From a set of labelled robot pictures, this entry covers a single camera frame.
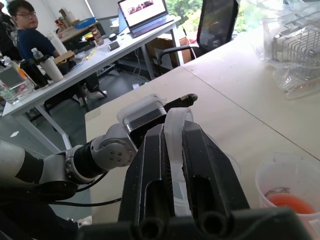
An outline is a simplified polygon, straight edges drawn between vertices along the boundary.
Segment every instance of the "laptop screen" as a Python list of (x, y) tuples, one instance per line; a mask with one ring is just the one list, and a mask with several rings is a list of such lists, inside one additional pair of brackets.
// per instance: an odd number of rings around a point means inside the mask
[(163, 0), (123, 0), (118, 4), (129, 27), (166, 12)]

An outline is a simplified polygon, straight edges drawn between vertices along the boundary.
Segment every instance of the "dark blue shirt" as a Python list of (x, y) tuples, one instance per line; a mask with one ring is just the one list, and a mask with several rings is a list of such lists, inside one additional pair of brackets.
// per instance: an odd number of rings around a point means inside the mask
[(18, 30), (17, 47), (23, 59), (34, 57), (32, 49), (37, 48), (44, 56), (53, 56), (55, 47), (50, 40), (35, 29)]

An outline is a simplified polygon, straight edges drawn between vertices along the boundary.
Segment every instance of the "white table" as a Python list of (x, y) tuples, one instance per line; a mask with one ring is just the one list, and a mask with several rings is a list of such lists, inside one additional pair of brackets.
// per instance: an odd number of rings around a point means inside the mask
[[(259, 195), (255, 187), (256, 169), (273, 153), (296, 154), (314, 159), (183, 66), (87, 113), (87, 141), (103, 135), (110, 126), (117, 123), (117, 112), (121, 108), (154, 93), (159, 94), (165, 102), (190, 93), (198, 95), (198, 101), (191, 107), (194, 121), (215, 139), (224, 153), (239, 163), (241, 172), (237, 176), (252, 208), (259, 207)], [(113, 169), (93, 186), (90, 189), (91, 202), (101, 203), (120, 198), (127, 169)], [(115, 203), (92, 208), (93, 223), (116, 222), (119, 207), (120, 203)]]
[(275, 84), (274, 68), (257, 58), (245, 36), (184, 67), (244, 111), (320, 160), (320, 93), (288, 100)]
[[(172, 34), (173, 44), (180, 46), (179, 38), (177, 36), (176, 22), (180, 20), (180, 17), (176, 17), (174, 21), (169, 22), (163, 26), (158, 27), (144, 35), (136, 38), (132, 38), (130, 34), (124, 34), (118, 37), (117, 41), (120, 45), (119, 48), (113, 51), (106, 51), (107, 44), (110, 43), (108, 39), (105, 40), (105, 44), (98, 48), (98, 51), (89, 59), (86, 60), (83, 65), (74, 69), (72, 72), (64, 76), (63, 80), (49, 86), (46, 89), (40, 89), (32, 94), (28, 95), (25, 99), (22, 99), (16, 105), (6, 104), (3, 111), (3, 117), (7, 115), (13, 116), (16, 121), (21, 124), (23, 128), (29, 131), (36, 139), (38, 139), (43, 145), (48, 148), (52, 153), (58, 153), (61, 150), (53, 144), (41, 131), (39, 131), (26, 117), (25, 113), (32, 108), (38, 109), (38, 111), (44, 116), (45, 119), (61, 134), (66, 149), (70, 149), (72, 146), (69, 141), (69, 136), (63, 131), (63, 129), (46, 113), (42, 108), (42, 104), (52, 98), (53, 96), (61, 93), (67, 88), (80, 82), (84, 78), (97, 72), (101, 68), (113, 63), (114, 61), (122, 58), (128, 53), (141, 48), (147, 69), (149, 71), (151, 79), (154, 79), (154, 72), (150, 63), (149, 55), (145, 44), (155, 39), (157, 36), (166, 33), (168, 31)], [(179, 64), (183, 64), (182, 53), (178, 54)]]

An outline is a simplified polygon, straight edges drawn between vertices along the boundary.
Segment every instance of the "clear plastic bag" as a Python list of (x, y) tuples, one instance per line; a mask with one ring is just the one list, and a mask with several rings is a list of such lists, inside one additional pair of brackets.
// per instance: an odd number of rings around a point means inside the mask
[(241, 0), (248, 37), (288, 98), (320, 89), (320, 2)]

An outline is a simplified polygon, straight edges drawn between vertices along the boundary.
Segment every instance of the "black mesh chair back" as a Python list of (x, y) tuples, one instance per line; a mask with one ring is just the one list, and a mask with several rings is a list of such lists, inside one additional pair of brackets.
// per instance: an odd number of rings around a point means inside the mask
[(231, 40), (239, 5), (236, 0), (203, 0), (197, 43), (208, 53)]

